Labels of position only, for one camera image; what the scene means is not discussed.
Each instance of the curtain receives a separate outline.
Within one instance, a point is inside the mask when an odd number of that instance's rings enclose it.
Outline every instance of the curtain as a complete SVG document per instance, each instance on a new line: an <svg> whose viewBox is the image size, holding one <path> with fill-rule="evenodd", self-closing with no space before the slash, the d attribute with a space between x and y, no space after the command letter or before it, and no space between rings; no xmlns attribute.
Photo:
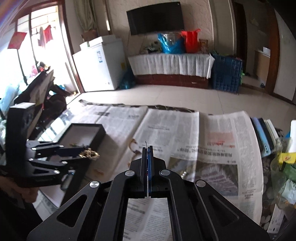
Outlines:
<svg viewBox="0 0 296 241"><path fill-rule="evenodd" d="M74 0L75 11L84 31L96 29L93 0Z"/></svg>

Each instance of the television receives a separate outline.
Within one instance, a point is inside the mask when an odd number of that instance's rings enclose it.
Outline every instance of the television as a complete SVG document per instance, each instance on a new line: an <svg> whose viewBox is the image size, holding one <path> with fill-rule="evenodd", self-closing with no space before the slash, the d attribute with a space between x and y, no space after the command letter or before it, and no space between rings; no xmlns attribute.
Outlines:
<svg viewBox="0 0 296 241"><path fill-rule="evenodd" d="M131 35L184 30L180 2L167 2L126 12Z"/></svg>

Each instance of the red flag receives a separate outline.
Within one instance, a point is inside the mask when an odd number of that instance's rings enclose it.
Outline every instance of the red flag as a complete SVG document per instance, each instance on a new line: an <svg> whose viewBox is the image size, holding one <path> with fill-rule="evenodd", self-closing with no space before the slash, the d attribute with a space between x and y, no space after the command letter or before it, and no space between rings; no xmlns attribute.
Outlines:
<svg viewBox="0 0 296 241"><path fill-rule="evenodd" d="M22 42L24 41L27 33L15 32L11 37L8 45L8 49L20 49Z"/></svg>

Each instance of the blue bag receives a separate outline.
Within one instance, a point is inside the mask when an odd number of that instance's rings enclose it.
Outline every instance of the blue bag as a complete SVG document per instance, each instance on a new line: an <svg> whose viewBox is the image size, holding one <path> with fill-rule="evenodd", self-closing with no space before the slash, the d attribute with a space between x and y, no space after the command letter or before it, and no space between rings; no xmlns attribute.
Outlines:
<svg viewBox="0 0 296 241"><path fill-rule="evenodd" d="M162 34L158 34L158 40L161 44L163 53L182 54L185 53L184 38L179 38L174 45L168 43Z"/></svg>
<svg viewBox="0 0 296 241"><path fill-rule="evenodd" d="M127 90L133 88L136 85L136 78L130 66L128 66L127 71L124 73L123 78L119 83L119 88L121 90Z"/></svg>

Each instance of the red cloth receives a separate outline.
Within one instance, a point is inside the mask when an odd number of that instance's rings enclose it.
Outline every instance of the red cloth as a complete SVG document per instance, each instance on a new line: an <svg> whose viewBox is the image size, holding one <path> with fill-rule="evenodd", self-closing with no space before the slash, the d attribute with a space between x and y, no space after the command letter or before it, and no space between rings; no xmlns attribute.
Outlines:
<svg viewBox="0 0 296 241"><path fill-rule="evenodd" d="M15 32L11 37L8 49L20 49L20 46L22 45L26 35L27 33Z"/></svg>
<svg viewBox="0 0 296 241"><path fill-rule="evenodd" d="M47 28L44 30L45 43L48 43L50 40L53 40L51 28L52 27L48 25Z"/></svg>

